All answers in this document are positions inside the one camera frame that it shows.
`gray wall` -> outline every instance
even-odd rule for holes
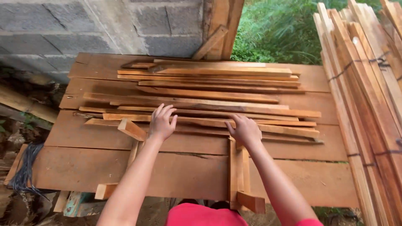
[[[68,83],[79,52],[190,57],[203,0],[0,0],[0,62]]]

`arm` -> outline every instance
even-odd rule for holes
[[[257,123],[242,115],[232,115],[231,118],[236,129],[225,122],[230,135],[250,153],[282,225],[293,226],[303,219],[317,219],[308,202],[268,154],[261,142],[262,134]]]
[[[135,225],[159,148],[176,128],[177,115],[169,124],[169,117],[175,110],[173,105],[163,108],[163,104],[161,104],[152,113],[148,138],[107,201],[97,226]]]

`green grass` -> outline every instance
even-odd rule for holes
[[[232,60],[292,64],[322,64],[321,45],[313,13],[315,0],[246,0]],[[324,0],[327,8],[341,10],[345,0]],[[358,1],[381,8],[379,0]]]

